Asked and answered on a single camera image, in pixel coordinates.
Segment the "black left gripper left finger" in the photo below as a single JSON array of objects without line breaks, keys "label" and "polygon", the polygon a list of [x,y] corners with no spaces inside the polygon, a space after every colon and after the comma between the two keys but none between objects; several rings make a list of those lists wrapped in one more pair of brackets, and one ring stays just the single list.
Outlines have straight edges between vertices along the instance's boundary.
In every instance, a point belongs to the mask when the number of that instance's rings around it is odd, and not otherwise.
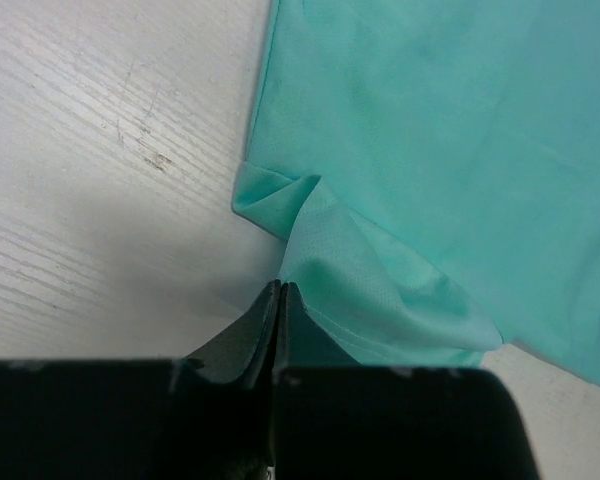
[{"label": "black left gripper left finger", "polygon": [[0,479],[262,479],[280,298],[183,358],[0,360]]}]

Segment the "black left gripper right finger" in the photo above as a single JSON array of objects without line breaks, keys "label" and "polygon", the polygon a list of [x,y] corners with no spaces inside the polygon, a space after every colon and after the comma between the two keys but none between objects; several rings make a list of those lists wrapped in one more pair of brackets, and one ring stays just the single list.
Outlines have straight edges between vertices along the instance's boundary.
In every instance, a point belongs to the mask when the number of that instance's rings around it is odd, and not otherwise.
[{"label": "black left gripper right finger", "polygon": [[364,366],[282,287],[273,384],[279,479],[536,479],[518,408],[492,373]]}]

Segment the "teal t-shirt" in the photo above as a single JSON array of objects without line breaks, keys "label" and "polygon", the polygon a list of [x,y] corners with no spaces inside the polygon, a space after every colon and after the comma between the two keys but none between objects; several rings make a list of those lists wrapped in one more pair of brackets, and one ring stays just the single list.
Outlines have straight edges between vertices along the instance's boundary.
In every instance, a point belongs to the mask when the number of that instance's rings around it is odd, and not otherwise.
[{"label": "teal t-shirt", "polygon": [[234,210],[363,364],[600,386],[600,1],[275,1]]}]

